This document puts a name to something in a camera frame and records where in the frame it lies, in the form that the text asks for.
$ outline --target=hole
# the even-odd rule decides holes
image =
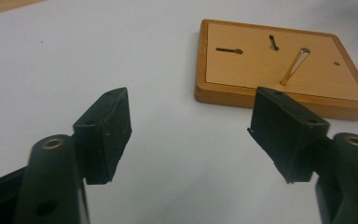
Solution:
[[[243,50],[241,49],[222,49],[222,48],[216,48],[217,51],[223,51],[223,52],[231,52],[236,54],[243,54]]]
[[[46,201],[39,204],[34,212],[39,217],[45,217],[53,213],[56,208],[57,203],[55,201]]]
[[[346,140],[348,143],[350,143],[350,144],[352,144],[352,145],[358,147],[358,136],[354,136],[354,135],[352,135],[352,136],[346,136],[346,137],[345,137],[345,140]]]
[[[95,120],[92,120],[92,119],[86,122],[87,125],[91,125],[91,124],[94,124],[94,123],[95,123]]]
[[[63,140],[61,138],[53,138],[46,141],[43,145],[43,149],[53,149],[62,145]]]
[[[275,37],[274,35],[270,35],[269,36],[269,41],[271,42],[271,49],[275,50],[275,51],[278,51],[279,48],[277,46],[277,43],[275,42]]]

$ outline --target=peg board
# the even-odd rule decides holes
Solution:
[[[270,35],[278,50],[272,47]],[[309,49],[309,56],[287,84],[281,85],[301,48]],[[337,36],[202,21],[196,99],[253,107],[258,86],[283,91],[319,116],[358,120],[358,71]]]

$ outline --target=keyhole slot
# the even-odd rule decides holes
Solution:
[[[243,50],[241,49],[223,49],[223,48],[216,48],[217,51],[223,51],[223,52],[230,52],[230,53],[236,53],[236,54],[243,54]]]
[[[278,46],[277,46],[277,43],[275,42],[275,37],[274,37],[274,35],[270,35],[270,36],[269,36],[269,41],[271,42],[271,48],[272,48],[273,50],[275,50],[275,51],[278,51],[279,48],[278,48]]]

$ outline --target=black plastic part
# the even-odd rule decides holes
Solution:
[[[13,223],[89,223],[70,136],[53,135],[34,145]]]
[[[281,91],[257,88],[248,131],[286,182],[310,181],[312,150],[325,139],[328,129],[327,121]]]
[[[86,161],[87,183],[112,181],[131,136],[127,89],[103,94],[74,124],[74,130],[76,148]]]
[[[25,167],[0,177],[0,224],[11,223]]]
[[[333,142],[330,163],[339,187],[324,183],[324,173],[316,186],[323,224],[358,223],[358,135],[339,133]]]

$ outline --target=wooden frame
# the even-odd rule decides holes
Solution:
[[[279,50],[271,47],[267,34],[278,37]],[[309,58],[286,86],[281,85],[300,47],[309,46]],[[241,49],[243,54],[216,48]],[[358,70],[335,35],[202,21],[196,99],[251,108],[257,86],[284,91],[321,117],[358,120]]]

